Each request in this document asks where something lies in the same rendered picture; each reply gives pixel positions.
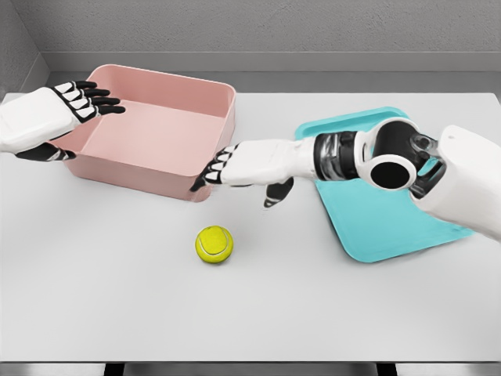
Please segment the pink basket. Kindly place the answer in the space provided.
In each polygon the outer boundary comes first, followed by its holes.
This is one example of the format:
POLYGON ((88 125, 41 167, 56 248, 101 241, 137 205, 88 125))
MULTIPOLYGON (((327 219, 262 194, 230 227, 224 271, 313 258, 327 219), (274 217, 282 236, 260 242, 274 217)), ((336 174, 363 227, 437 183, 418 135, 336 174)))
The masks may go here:
POLYGON ((126 111, 94 118, 54 140, 75 152, 66 163, 73 175, 185 201, 210 196, 209 186, 191 187, 231 143, 231 85, 113 64, 97 67, 88 79, 110 90, 126 111))

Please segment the blue tray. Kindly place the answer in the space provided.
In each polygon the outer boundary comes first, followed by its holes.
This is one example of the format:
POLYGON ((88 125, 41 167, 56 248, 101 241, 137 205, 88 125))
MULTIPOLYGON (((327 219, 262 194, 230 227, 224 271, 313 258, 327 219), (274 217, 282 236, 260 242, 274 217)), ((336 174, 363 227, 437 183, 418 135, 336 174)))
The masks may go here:
POLYGON ((384 191, 361 179, 316 180, 315 186, 343 249, 359 262, 379 262, 474 234, 421 211, 406 190, 384 191))

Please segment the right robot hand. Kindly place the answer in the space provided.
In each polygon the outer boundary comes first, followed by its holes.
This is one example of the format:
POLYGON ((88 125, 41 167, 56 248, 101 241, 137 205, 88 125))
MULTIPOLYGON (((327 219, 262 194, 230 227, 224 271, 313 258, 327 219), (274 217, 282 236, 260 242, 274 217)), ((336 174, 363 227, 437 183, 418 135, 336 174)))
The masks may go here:
POLYGON ((283 201, 294 186, 289 166, 293 155, 290 140, 251 140, 227 146, 209 160, 189 190, 197 192, 210 184, 265 186, 264 206, 270 208, 283 201))

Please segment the yellow tennis ball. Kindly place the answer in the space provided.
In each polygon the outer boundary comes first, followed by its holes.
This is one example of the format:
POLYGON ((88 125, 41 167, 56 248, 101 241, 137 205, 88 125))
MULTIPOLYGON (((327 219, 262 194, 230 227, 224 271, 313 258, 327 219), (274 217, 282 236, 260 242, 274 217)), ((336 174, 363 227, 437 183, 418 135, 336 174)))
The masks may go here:
POLYGON ((218 264, 230 257, 234 248, 231 233, 222 226, 209 226, 201 230, 195 239, 195 249, 206 263, 218 264))

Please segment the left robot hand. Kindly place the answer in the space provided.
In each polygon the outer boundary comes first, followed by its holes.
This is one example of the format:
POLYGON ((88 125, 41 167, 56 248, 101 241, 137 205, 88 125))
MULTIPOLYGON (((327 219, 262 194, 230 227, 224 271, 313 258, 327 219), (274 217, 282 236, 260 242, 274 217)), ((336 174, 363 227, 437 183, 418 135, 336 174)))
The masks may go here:
POLYGON ((121 100, 93 81, 42 87, 0 106, 0 153, 29 161, 67 161, 75 152, 51 142, 108 114, 123 114, 121 100))

